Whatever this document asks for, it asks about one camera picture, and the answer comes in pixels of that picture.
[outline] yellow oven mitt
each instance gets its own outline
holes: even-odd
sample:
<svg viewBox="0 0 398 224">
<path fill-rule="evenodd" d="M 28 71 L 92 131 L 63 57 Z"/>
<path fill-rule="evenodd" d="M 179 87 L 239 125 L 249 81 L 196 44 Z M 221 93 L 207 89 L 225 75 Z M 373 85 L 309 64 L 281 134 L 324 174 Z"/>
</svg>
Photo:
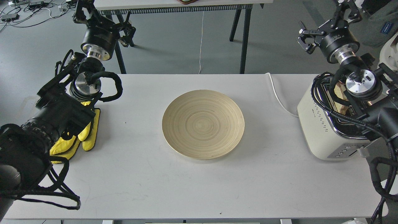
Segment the yellow oven mitt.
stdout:
<svg viewBox="0 0 398 224">
<path fill-rule="evenodd" d="M 87 106 L 90 102 L 82 102 L 82 104 Z M 76 153 L 81 142 L 84 151 L 91 150 L 96 141 L 101 110 L 99 108 L 95 108 L 94 112 L 96 113 L 94 119 L 83 129 L 82 132 L 78 134 L 77 137 L 73 136 L 70 140 L 59 138 L 59 140 L 50 149 L 50 155 L 61 156 L 69 160 Z M 60 163 L 60 161 L 52 161 L 52 163 L 56 164 Z"/>
</svg>

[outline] black cable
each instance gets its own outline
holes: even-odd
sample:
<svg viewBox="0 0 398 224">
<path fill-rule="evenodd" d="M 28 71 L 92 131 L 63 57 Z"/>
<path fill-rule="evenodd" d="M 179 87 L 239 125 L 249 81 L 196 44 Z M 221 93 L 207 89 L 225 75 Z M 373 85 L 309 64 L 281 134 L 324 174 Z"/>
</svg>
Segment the black cable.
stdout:
<svg viewBox="0 0 398 224">
<path fill-rule="evenodd" d="M 31 15 L 27 16 L 25 19 L 20 20 L 20 21 L 14 23 L 14 24 L 9 24 L 8 26 L 11 26 L 11 25 L 18 25 L 18 24 L 20 24 L 20 23 L 22 23 L 22 22 L 25 22 L 26 20 L 30 19 L 30 18 L 31 18 L 34 14 L 36 14 L 37 12 L 33 12 Z"/>
<path fill-rule="evenodd" d="M 122 81 L 120 80 L 120 77 L 116 73 L 107 72 L 107 71 L 101 71 L 101 72 L 94 73 L 87 80 L 87 83 L 88 84 L 93 84 L 96 79 L 99 79 L 99 78 L 102 78 L 102 77 L 113 79 L 113 81 L 115 81 L 115 87 L 116 87 L 116 91 L 117 92 L 113 96 L 101 97 L 99 100 L 102 101 L 102 102 L 109 102 L 109 101 L 113 101 L 113 100 L 116 100 L 119 97 L 121 97 L 121 95 L 123 93 Z"/>
<path fill-rule="evenodd" d="M 395 180 L 396 172 L 397 172 L 397 168 L 396 167 L 394 167 L 393 169 L 392 168 L 393 167 L 390 166 L 390 170 L 388 171 L 388 177 L 387 177 L 387 181 L 386 181 L 386 185 L 385 185 L 385 191 L 387 193 L 389 193 L 391 188 L 392 188 L 392 185 L 393 185 L 394 180 Z M 374 221 L 376 220 L 377 217 L 379 218 L 378 219 L 379 223 L 382 222 L 382 212 L 383 212 L 383 206 L 384 206 L 385 202 L 386 202 L 386 198 L 382 197 L 380 202 L 379 202 L 379 204 L 376 207 L 375 212 L 373 213 L 373 215 L 371 217 L 371 223 L 374 223 Z"/>
<path fill-rule="evenodd" d="M 68 4 L 66 7 L 71 10 L 76 7 L 76 3 Z"/>
<path fill-rule="evenodd" d="M 54 168 L 51 168 L 50 172 L 52 175 L 55 176 L 56 179 L 59 178 L 58 174 L 55 172 Z M 71 194 L 75 194 L 65 183 L 62 183 L 61 186 L 63 187 L 64 190 L 68 191 Z"/>
<path fill-rule="evenodd" d="M 10 26 L 16 27 L 16 28 L 27 28 L 27 27 L 37 26 L 37 25 L 42 24 L 42 23 L 44 23 L 44 22 L 47 22 L 47 21 L 49 21 L 49 20 L 51 20 L 51 19 L 59 18 L 59 17 L 65 15 L 66 13 L 68 13 L 68 11 L 69 11 L 69 10 L 67 10 L 65 13 L 63 13 L 63 14 L 61 14 L 61 15 L 59 15 L 59 16 L 55 16 L 55 17 L 48 18 L 48 19 L 46 19 L 46 20 L 44 20 L 44 21 L 42 21 L 42 22 L 39 22 L 39 23 L 37 23 L 37 24 L 30 25 L 30 26 L 16 26 L 16 25 L 13 25 L 13 24 L 10 24 Z"/>
<path fill-rule="evenodd" d="M 56 181 L 56 179 L 53 177 L 53 175 L 51 174 L 51 172 L 48 172 L 47 173 L 47 176 L 50 178 L 50 180 L 51 180 L 51 182 L 52 183 L 56 183 L 57 181 Z M 58 188 L 61 192 L 63 192 L 63 193 L 68 193 L 68 191 L 65 189 L 65 188 L 63 188 L 62 186 L 60 186 L 59 188 Z"/>
<path fill-rule="evenodd" d="M 69 55 L 71 55 L 71 56 L 73 55 L 73 50 L 72 50 L 72 49 L 70 49 L 70 50 L 66 53 L 64 59 L 62 60 L 60 72 L 61 72 L 62 70 L 65 69 L 65 63 L 66 63 L 66 61 L 68 60 Z"/>
<path fill-rule="evenodd" d="M 7 12 L 6 15 L 9 14 L 10 12 L 16 10 L 16 9 L 19 9 L 18 12 L 20 12 L 20 11 L 22 10 L 20 6 L 15 6 L 12 10 L 10 10 L 9 12 Z"/>
<path fill-rule="evenodd" d="M 51 0 L 50 2 L 44 2 L 43 4 L 41 4 L 41 5 L 36 5 L 36 6 L 27 5 L 27 6 L 23 9 L 23 11 L 24 11 L 24 12 L 27 12 L 27 11 L 35 12 L 35 11 L 40 11 L 42 8 L 52 8 L 52 7 L 54 7 L 55 5 L 57 5 L 57 4 L 52 3 L 52 1 L 53 1 L 53 0 Z"/>
<path fill-rule="evenodd" d="M 0 29 L 0 33 L 1 31 L 3 31 L 6 28 L 7 25 L 4 25 L 3 28 Z"/>
<path fill-rule="evenodd" d="M 51 205 L 54 205 L 54 206 L 57 206 L 60 208 L 66 208 L 68 210 L 78 210 L 81 206 L 80 197 L 77 195 L 72 195 L 72 194 L 65 194 L 65 193 L 53 192 L 53 191 L 4 191 L 4 192 L 5 193 L 0 192 L 0 197 L 14 199 L 14 200 L 22 200 L 22 201 L 27 201 L 27 202 L 41 202 L 41 203 L 51 204 Z M 65 205 L 57 204 L 57 203 L 54 203 L 51 201 L 13 196 L 15 194 L 58 196 L 58 197 L 63 197 L 63 198 L 68 198 L 68 199 L 74 200 L 74 201 L 76 201 L 77 204 L 76 204 L 76 206 L 65 206 Z"/>
<path fill-rule="evenodd" d="M 0 16 L 1 16 L 1 14 L 3 14 L 3 11 L 4 11 L 4 9 L 6 9 L 7 8 L 7 5 L 0 11 Z"/>
</svg>

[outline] bamboo plate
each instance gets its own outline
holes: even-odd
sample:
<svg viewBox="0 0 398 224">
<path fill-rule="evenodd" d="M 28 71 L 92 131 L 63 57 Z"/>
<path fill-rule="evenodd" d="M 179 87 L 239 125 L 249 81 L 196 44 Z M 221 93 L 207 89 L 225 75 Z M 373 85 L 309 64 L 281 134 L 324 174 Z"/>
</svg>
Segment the bamboo plate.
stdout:
<svg viewBox="0 0 398 224">
<path fill-rule="evenodd" d="M 239 143 L 245 129 L 243 114 L 228 96 L 212 90 L 194 90 L 177 97 L 162 121 L 169 145 L 194 159 L 223 156 Z"/>
</svg>

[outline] table leg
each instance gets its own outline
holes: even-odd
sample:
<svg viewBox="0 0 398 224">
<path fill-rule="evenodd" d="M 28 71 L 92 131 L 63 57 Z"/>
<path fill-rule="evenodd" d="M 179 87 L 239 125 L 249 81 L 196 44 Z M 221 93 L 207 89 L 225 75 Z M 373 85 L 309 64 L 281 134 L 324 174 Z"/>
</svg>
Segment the table leg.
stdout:
<svg viewBox="0 0 398 224">
<path fill-rule="evenodd" d="M 106 15 L 106 18 L 112 20 L 112 15 Z M 127 74 L 126 67 L 124 66 L 122 52 L 120 51 L 119 42 L 116 43 L 115 53 L 116 53 L 116 57 L 117 57 L 117 62 L 119 63 L 120 73 Z"/>
<path fill-rule="evenodd" d="M 122 15 L 117 14 L 116 16 L 117 16 L 117 19 L 119 20 L 119 23 L 123 23 L 124 22 Z"/>
<path fill-rule="evenodd" d="M 250 27 L 251 14 L 252 14 L 252 9 L 246 9 L 245 24 L 243 27 L 242 55 L 240 57 L 240 72 L 239 72 L 239 74 L 245 73 L 246 53 L 248 50 L 248 39 L 249 39 L 249 27 Z"/>
<path fill-rule="evenodd" d="M 232 25 L 231 35 L 229 36 L 229 41 L 234 41 L 236 27 L 238 26 L 239 17 L 242 9 L 237 9 L 235 12 L 234 24 Z"/>
</svg>

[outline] white table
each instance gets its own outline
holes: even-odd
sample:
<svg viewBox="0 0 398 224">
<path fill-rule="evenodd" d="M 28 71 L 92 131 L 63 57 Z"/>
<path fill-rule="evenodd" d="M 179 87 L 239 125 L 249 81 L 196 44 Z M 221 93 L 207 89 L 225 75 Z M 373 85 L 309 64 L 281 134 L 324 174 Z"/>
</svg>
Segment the white table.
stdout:
<svg viewBox="0 0 398 224">
<path fill-rule="evenodd" d="M 167 13 L 167 12 L 198 12 L 215 10 L 236 10 L 234 23 L 232 24 L 229 41 L 235 37 L 236 27 L 242 9 L 245 9 L 245 21 L 243 28 L 242 52 L 240 58 L 240 74 L 245 73 L 246 53 L 249 38 L 250 17 L 253 4 L 272 3 L 273 0 L 199 0 L 197 2 L 184 5 L 177 0 L 96 0 L 95 6 L 99 12 L 109 19 L 112 15 L 117 15 L 119 22 L 123 21 L 122 14 L 147 14 L 147 13 Z M 116 45 L 115 53 L 119 62 L 120 71 L 126 73 L 123 58 L 120 53 L 119 45 Z"/>
<path fill-rule="evenodd" d="M 273 75 L 288 110 L 295 112 L 314 76 Z M 278 105 L 266 75 L 121 79 L 122 97 L 97 104 L 101 116 L 95 148 L 79 149 L 70 162 L 65 183 L 81 196 L 81 209 L 16 201 L 5 218 L 365 217 L 380 200 L 365 159 L 327 162 L 311 155 L 298 118 Z M 111 95 L 112 81 L 105 80 L 102 91 Z M 169 103 L 196 89 L 224 93 L 242 110 L 243 138 L 224 157 L 194 160 L 175 152 L 163 137 L 162 116 Z M 23 100 L 15 96 L 15 107 Z"/>
<path fill-rule="evenodd" d="M 194 3 L 184 5 L 177 0 L 96 0 L 96 9 L 120 10 L 120 9 L 143 9 L 143 8 L 170 8 L 189 6 L 219 6 L 219 5 L 243 5 L 272 3 L 273 0 L 198 0 Z"/>
</svg>

